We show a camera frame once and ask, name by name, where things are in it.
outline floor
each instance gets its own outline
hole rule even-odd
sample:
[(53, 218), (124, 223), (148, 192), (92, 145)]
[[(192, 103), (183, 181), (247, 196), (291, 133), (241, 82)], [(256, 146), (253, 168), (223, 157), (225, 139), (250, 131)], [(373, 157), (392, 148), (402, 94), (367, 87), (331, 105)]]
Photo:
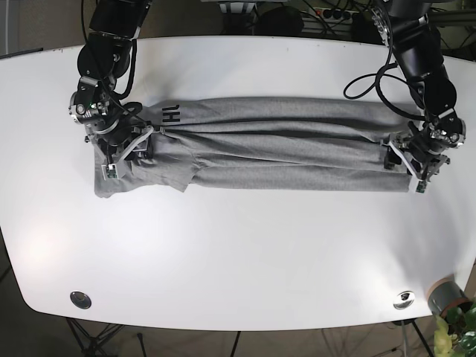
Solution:
[[(86, 18), (94, 9), (94, 0), (86, 0)], [(83, 43), (80, 31), (79, 0), (21, 0), (19, 3), (19, 49), (60, 48)], [(222, 17), (214, 3), (199, 0), (156, 0), (144, 23), (142, 37), (214, 35), (222, 31)], [(445, 33), (447, 43), (457, 45), (466, 33)], [(0, 273), (8, 265), (0, 240)], [(466, 288), (476, 292), (476, 274)], [(103, 324), (82, 321), (93, 335)], [(419, 319), (424, 336), (432, 342), (432, 318)], [(142, 356), (136, 338), (144, 334), (148, 356), (229, 356), (235, 332), (203, 332), (126, 327), (106, 351), (119, 356)], [(412, 356), (427, 356), (417, 334), (408, 327)], [(393, 324), (378, 324), (338, 329), (288, 332), (244, 332), (236, 357), (240, 356), (383, 356), (400, 348), (402, 333)], [(64, 318), (31, 310), (22, 300), (14, 274), (0, 285), (0, 355), (8, 357), (81, 356)]]

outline potted plant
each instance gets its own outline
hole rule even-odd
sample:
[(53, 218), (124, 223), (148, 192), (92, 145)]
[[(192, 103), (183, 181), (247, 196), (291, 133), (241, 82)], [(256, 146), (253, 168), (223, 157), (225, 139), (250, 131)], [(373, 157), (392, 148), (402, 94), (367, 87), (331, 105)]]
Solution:
[(433, 285), (428, 306), (437, 320), (435, 357), (476, 356), (476, 303), (465, 296), (451, 277)]

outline power strip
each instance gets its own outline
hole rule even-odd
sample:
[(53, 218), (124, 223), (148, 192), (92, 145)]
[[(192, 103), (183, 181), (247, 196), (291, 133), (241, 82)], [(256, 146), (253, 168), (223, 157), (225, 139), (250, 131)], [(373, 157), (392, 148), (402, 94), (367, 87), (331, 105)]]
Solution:
[(358, 11), (349, 10), (332, 10), (326, 7), (314, 7), (314, 13), (309, 9), (311, 15), (320, 15), (325, 22), (336, 24), (352, 24), (354, 17), (358, 14)]

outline gray pot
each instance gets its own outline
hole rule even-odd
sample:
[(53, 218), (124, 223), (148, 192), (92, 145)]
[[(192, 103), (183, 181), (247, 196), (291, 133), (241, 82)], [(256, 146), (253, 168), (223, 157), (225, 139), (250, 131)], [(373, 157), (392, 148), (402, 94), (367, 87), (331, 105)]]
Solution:
[(472, 302), (466, 297), (464, 291), (451, 277), (446, 277), (436, 282), (427, 294), (428, 307), (434, 315), (446, 317), (447, 311), (459, 306), (466, 311)]

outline round metal grommet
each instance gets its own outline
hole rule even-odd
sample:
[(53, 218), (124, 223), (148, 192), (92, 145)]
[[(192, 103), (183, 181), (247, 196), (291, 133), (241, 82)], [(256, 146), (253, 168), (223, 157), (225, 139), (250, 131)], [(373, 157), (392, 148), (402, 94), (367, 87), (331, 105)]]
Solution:
[(91, 299), (83, 292), (72, 292), (69, 297), (71, 302), (80, 309), (89, 309), (91, 307)]
[(402, 292), (393, 300), (393, 307), (397, 310), (403, 310), (409, 307), (415, 301), (413, 292)]

